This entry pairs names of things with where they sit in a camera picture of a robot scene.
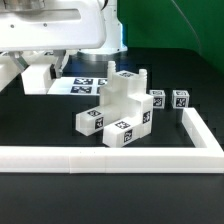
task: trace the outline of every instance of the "black tabletop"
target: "black tabletop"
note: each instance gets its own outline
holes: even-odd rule
[[[188,90],[221,146],[224,76],[197,53],[131,48],[117,70],[148,70],[148,89],[164,89],[166,107],[154,110],[152,134],[126,147],[192,147],[171,106],[174,89]],[[106,77],[106,62],[70,58],[64,76]],[[0,95],[0,145],[104,146],[102,132],[85,137],[75,114],[97,96],[25,96],[18,76]],[[223,175],[0,174],[0,223],[224,223]]]

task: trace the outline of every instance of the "white block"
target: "white block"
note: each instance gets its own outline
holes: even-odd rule
[[[120,110],[116,105],[99,106],[76,115],[76,130],[89,136],[118,120]]]
[[[123,118],[104,128],[103,143],[114,148],[123,147],[139,138],[140,125],[136,118]]]
[[[154,96],[153,100],[153,108],[155,109],[164,109],[165,108],[165,101],[166,101],[166,94],[164,90],[150,90],[149,94]]]
[[[172,105],[174,109],[188,107],[190,95],[186,90],[173,90]]]
[[[0,91],[2,91],[18,74],[19,70],[8,56],[0,56]]]
[[[54,83],[50,74],[51,64],[34,64],[30,65],[23,73],[23,87],[27,95],[47,94]]]

